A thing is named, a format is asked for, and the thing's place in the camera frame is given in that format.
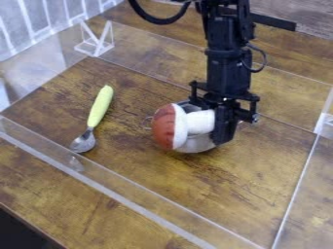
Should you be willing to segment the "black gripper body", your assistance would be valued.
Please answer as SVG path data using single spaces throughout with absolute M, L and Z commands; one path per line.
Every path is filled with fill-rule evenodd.
M 249 49 L 218 51 L 206 49 L 207 81 L 193 81 L 190 103 L 201 108 L 195 114 L 211 124 L 233 125 L 258 120 L 261 98 L 250 93 L 253 53 Z

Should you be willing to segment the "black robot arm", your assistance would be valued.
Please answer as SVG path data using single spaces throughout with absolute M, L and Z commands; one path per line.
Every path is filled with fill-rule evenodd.
M 191 94 L 181 106 L 193 114 L 213 112 L 213 130 L 191 135 L 198 145 L 214 148 L 234 136 L 240 121 L 258 120 L 260 97 L 250 93 L 254 39 L 249 0 L 202 0 L 199 4 L 207 39 L 207 81 L 190 83 Z

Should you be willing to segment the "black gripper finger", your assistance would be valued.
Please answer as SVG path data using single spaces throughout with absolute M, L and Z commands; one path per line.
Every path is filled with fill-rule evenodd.
M 227 143 L 234 137 L 238 125 L 236 109 L 237 104 L 234 102 L 218 105 L 214 109 L 214 131 L 211 140 L 217 146 Z

